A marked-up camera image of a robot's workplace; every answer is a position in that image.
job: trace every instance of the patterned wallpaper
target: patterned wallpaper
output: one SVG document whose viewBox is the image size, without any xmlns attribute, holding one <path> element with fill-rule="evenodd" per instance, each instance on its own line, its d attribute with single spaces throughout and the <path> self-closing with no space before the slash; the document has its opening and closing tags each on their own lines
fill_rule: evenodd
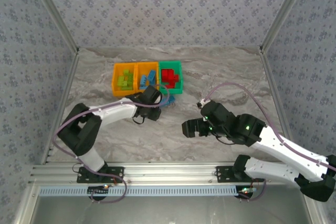
<svg viewBox="0 0 336 224">
<path fill-rule="evenodd" d="M 79 47 L 260 45 L 283 0 L 53 0 Z"/>
<path fill-rule="evenodd" d="M 71 59 L 40 0 L 0 0 L 0 223 L 41 160 Z"/>
<path fill-rule="evenodd" d="M 297 0 L 267 55 L 294 140 L 336 155 L 336 0 Z M 326 204 L 336 223 L 336 193 Z"/>
</svg>

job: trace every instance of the blue block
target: blue block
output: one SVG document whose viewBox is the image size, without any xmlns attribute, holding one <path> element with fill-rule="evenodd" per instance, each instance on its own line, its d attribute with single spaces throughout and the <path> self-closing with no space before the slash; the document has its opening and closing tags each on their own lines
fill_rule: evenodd
<svg viewBox="0 0 336 224">
<path fill-rule="evenodd" d="M 149 72 L 149 75 L 148 75 L 148 77 L 147 77 L 147 79 L 149 80 L 149 82 L 152 82 L 152 81 L 155 81 L 155 74 L 156 74 L 156 71 L 155 70 L 151 70 L 150 72 Z"/>
<path fill-rule="evenodd" d="M 141 87 L 146 85 L 146 79 L 147 79 L 146 75 L 143 74 L 142 77 L 141 77 L 141 80 L 140 80 L 140 86 Z"/>
<path fill-rule="evenodd" d="M 172 95 L 169 95 L 169 100 L 166 104 L 162 105 L 161 107 L 165 107 L 165 106 L 168 106 L 170 104 L 172 104 L 173 102 L 175 102 L 175 97 L 173 97 Z"/>
</svg>

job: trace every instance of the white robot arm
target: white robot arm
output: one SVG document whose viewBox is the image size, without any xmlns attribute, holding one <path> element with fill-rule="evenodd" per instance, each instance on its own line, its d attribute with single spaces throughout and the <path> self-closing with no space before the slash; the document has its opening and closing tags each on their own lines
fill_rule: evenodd
<svg viewBox="0 0 336 224">
<path fill-rule="evenodd" d="M 136 93 L 122 98 L 119 100 L 121 104 L 116 106 L 105 104 L 99 107 L 87 107 L 83 103 L 79 103 L 69 113 L 65 122 L 90 109 L 106 109 L 99 109 L 96 112 L 79 117 L 68 124 L 57 135 L 86 166 L 95 172 L 103 173 L 102 169 L 105 169 L 107 164 L 93 146 L 99 129 L 118 120 L 137 118 L 138 116 L 142 117 L 143 120 L 148 118 L 156 121 L 161 114 L 159 107 L 145 108 L 130 103 L 137 102 L 153 105 L 160 103 L 161 99 L 162 93 L 153 86 L 148 86 L 143 93 Z"/>
<path fill-rule="evenodd" d="M 235 144 L 246 145 L 272 155 L 284 162 L 264 162 L 246 155 L 239 155 L 232 168 L 232 176 L 238 179 L 246 176 L 276 180 L 300 187 L 302 193 L 318 201 L 327 201 L 334 191 L 336 156 L 322 156 L 310 152 L 292 141 L 276 137 L 273 129 L 262 120 L 243 114 L 235 116 L 222 104 L 209 101 L 198 103 L 202 118 L 188 120 L 182 124 L 183 134 L 194 137 L 213 135 L 217 139 L 226 137 Z"/>
</svg>

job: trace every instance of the marble surface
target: marble surface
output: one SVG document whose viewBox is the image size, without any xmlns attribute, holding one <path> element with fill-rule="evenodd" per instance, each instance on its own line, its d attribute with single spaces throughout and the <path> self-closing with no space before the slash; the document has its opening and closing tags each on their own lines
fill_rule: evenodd
<svg viewBox="0 0 336 224">
<path fill-rule="evenodd" d="M 158 121 L 137 125 L 131 119 L 107 125 L 99 131 L 95 147 L 106 161 L 234 161 L 239 154 L 275 160 L 241 145 L 227 146 L 212 136 L 186 138 L 181 124 L 201 115 L 196 106 L 213 87 L 237 82 L 250 90 L 266 108 L 281 131 L 274 101 L 257 48 L 96 48 L 80 49 L 79 62 L 66 103 L 64 118 L 79 102 L 103 105 L 117 99 L 111 91 L 113 64 L 130 61 L 180 60 L 184 91 L 176 102 L 162 109 Z M 235 115 L 249 113 L 265 120 L 247 94 L 223 87 L 212 96 Z M 49 161 L 71 161 L 54 149 Z"/>
</svg>

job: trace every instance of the red block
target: red block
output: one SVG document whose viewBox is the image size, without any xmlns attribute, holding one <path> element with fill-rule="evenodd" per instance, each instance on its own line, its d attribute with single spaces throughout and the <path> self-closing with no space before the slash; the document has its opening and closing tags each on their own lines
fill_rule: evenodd
<svg viewBox="0 0 336 224">
<path fill-rule="evenodd" d="M 180 79 L 180 76 L 178 76 L 178 74 L 174 75 L 174 82 L 178 82 L 178 80 Z"/>
<path fill-rule="evenodd" d="M 174 70 L 173 69 L 168 69 L 168 82 L 171 82 L 174 80 Z"/>
<path fill-rule="evenodd" d="M 174 83 L 173 84 L 169 83 L 169 84 L 166 84 L 165 86 L 168 89 L 174 89 L 175 88 L 175 84 Z"/>
<path fill-rule="evenodd" d="M 161 77 L 163 82 L 168 82 L 168 70 L 162 69 L 161 70 Z"/>
</svg>

